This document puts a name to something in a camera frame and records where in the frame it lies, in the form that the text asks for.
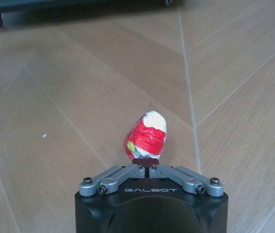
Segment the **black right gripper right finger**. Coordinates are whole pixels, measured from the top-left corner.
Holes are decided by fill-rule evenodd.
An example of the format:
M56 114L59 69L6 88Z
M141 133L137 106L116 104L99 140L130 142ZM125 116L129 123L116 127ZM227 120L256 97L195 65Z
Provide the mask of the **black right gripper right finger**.
M207 193L211 197L221 197L224 194L224 186L216 177L207 178L184 166L168 166L165 164L153 164L149 168L150 178L168 178L180 185L190 194Z

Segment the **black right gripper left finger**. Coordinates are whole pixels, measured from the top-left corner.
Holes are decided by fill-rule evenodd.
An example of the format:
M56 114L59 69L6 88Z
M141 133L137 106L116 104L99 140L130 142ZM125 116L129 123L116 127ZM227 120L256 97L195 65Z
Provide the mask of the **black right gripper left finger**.
M128 179L142 179L146 176L146 158L132 160L128 166L113 166L94 176L85 177L79 184L81 196L93 196L96 193L111 194Z

